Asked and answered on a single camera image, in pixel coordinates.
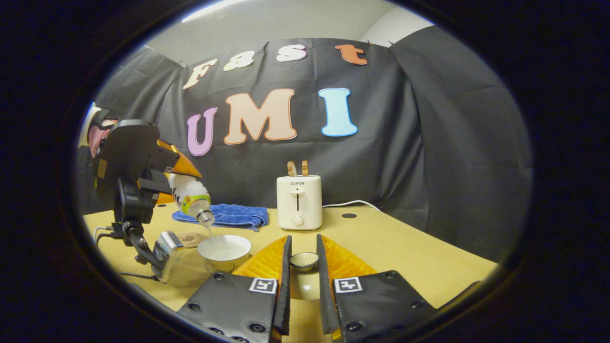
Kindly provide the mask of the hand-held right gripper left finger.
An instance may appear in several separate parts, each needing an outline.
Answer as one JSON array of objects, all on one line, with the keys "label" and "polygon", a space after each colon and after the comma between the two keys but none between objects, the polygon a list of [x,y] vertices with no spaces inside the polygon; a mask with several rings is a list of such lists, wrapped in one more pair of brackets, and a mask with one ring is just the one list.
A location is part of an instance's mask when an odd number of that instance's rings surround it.
[{"label": "hand-held right gripper left finger", "polygon": [[270,243],[233,272],[213,272],[179,314],[241,343],[279,343],[289,334],[292,237]]}]

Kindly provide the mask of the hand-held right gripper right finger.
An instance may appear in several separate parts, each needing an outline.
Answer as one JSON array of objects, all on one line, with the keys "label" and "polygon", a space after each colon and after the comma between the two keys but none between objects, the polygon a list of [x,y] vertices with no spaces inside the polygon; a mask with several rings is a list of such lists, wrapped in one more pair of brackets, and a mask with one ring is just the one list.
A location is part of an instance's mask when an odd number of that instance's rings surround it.
[{"label": "hand-held right gripper right finger", "polygon": [[318,234],[322,329],[334,343],[388,343],[436,314],[394,270],[378,272]]}]

